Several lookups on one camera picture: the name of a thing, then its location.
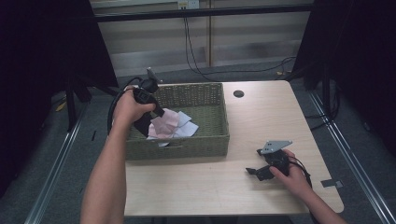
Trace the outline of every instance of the small black device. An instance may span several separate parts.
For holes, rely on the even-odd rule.
[[[155,109],[152,111],[154,114],[162,117],[165,113],[161,108],[160,104],[154,98],[152,93],[159,89],[158,83],[161,82],[151,70],[151,68],[147,69],[148,78],[142,79],[140,77],[134,77],[125,85],[125,87],[118,93],[118,95],[114,98],[110,109],[108,111],[107,116],[107,131],[110,133],[112,122],[113,122],[113,113],[116,107],[117,101],[121,98],[121,96],[127,91],[125,90],[131,83],[135,80],[138,80],[137,88],[133,89],[134,99],[141,105],[147,104],[155,104]],[[153,117],[150,112],[145,113],[142,118],[134,122],[134,126],[136,129],[141,132],[146,137],[149,136],[149,125]]]
[[[255,175],[260,181],[274,178],[270,172],[270,167],[275,166],[284,175],[289,175],[289,156],[282,148],[290,145],[292,141],[267,141],[264,148],[257,149],[257,153],[265,158],[268,163],[258,170],[253,168],[246,168],[250,175]]]

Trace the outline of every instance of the hand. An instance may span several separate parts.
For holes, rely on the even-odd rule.
[[[289,157],[295,158],[294,153],[290,152],[289,150],[283,149],[283,151],[288,154]],[[296,160],[293,158],[289,158],[289,160],[296,162]],[[280,172],[274,166],[270,167],[270,171],[293,195],[299,197],[300,199],[305,197],[307,194],[314,192],[308,185],[301,168],[294,164],[290,164],[289,166],[289,176],[283,175],[282,172]]]
[[[127,87],[127,91],[117,102],[113,113],[113,127],[131,127],[132,123],[140,119],[144,113],[155,109],[155,104],[141,105],[134,100],[134,87]]]

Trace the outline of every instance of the wicker basket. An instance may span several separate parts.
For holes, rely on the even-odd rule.
[[[190,116],[198,131],[192,137],[147,140],[132,127],[127,161],[227,155],[230,134],[221,83],[166,85],[154,96],[162,108]],[[159,147],[159,143],[170,144]]]

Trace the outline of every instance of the wooden table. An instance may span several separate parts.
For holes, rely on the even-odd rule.
[[[307,213],[277,180],[260,182],[246,167],[266,165],[257,154],[267,140],[288,146],[312,175],[314,191],[337,213],[344,205],[286,81],[223,83],[230,129],[227,157],[127,161],[125,216],[228,216]],[[243,91],[237,98],[234,91]]]

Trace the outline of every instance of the black cable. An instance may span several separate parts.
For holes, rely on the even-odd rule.
[[[279,64],[279,65],[276,65],[276,66],[270,67],[270,68],[259,69],[259,70],[244,70],[244,71],[242,71],[242,70],[231,70],[231,71],[219,71],[219,72],[204,73],[204,72],[202,72],[199,69],[199,67],[197,65],[197,62],[195,60],[195,56],[194,56],[194,53],[193,53],[193,50],[192,50],[191,38],[190,38],[190,26],[189,26],[189,21],[187,20],[187,18],[184,18],[184,29],[185,29],[185,37],[186,37],[186,58],[187,58],[187,64],[189,65],[189,68],[190,68],[190,70],[192,72],[194,72],[194,73],[196,73],[198,75],[201,75],[203,78],[205,78],[206,80],[209,80],[209,81],[218,82],[217,80],[214,80],[214,79],[206,77],[208,75],[215,75],[215,74],[223,74],[223,73],[259,73],[259,72],[270,71],[270,70],[276,69],[276,68],[281,67],[281,66],[282,66],[282,69],[284,71],[283,65],[286,64],[286,63],[291,62],[292,59],[295,58],[295,57],[288,57],[288,58],[285,58],[284,60],[282,60],[282,63]],[[188,54],[188,50],[187,50],[188,41],[190,43],[191,56],[192,56],[192,59],[194,61],[194,65],[195,65],[196,71],[192,68],[192,66],[190,64],[189,54]]]
[[[299,167],[299,168],[303,171],[304,176],[305,176],[305,179],[306,179],[306,182],[308,182],[308,185],[312,188],[311,174],[309,174],[308,171],[305,169],[303,163],[302,163],[301,161],[299,161],[299,160],[298,160],[297,158],[295,158],[295,157],[289,156],[289,158],[295,159],[295,160],[297,161],[297,162],[295,162],[295,161],[289,161],[289,163],[291,163],[291,164],[293,164],[293,165]],[[312,214],[311,211],[309,211],[309,215],[311,216],[311,219],[312,219],[312,221],[313,221],[315,224],[319,224],[318,220],[315,218],[315,216]]]
[[[129,80],[126,85],[117,93],[117,95],[114,97],[113,101],[111,102],[110,108],[108,109],[107,113],[107,134],[110,134],[111,127],[113,126],[113,113],[114,109],[116,108],[117,102],[121,98],[121,96],[126,92],[126,88],[131,85],[131,83],[135,80],[142,81],[142,78],[140,77],[134,77],[131,80]]]
[[[285,58],[282,60],[282,62],[280,63],[282,65],[282,76],[285,75],[285,66],[284,66],[285,63],[289,63],[294,59],[296,59],[296,57],[288,57],[288,58]]]
[[[325,125],[328,125],[328,124],[330,124],[331,122],[333,122],[335,120],[335,118],[338,115],[338,111],[339,111],[340,104],[341,104],[340,94],[341,94],[340,88],[336,87],[334,96],[332,98],[332,108],[333,108],[333,110],[330,113],[330,115],[322,114],[322,115],[305,116],[306,119],[323,119],[323,118],[326,118],[326,117],[329,118],[328,120],[324,121],[323,123],[320,123],[318,126],[310,128],[311,131],[314,131],[314,130],[319,129],[319,128],[325,126]]]

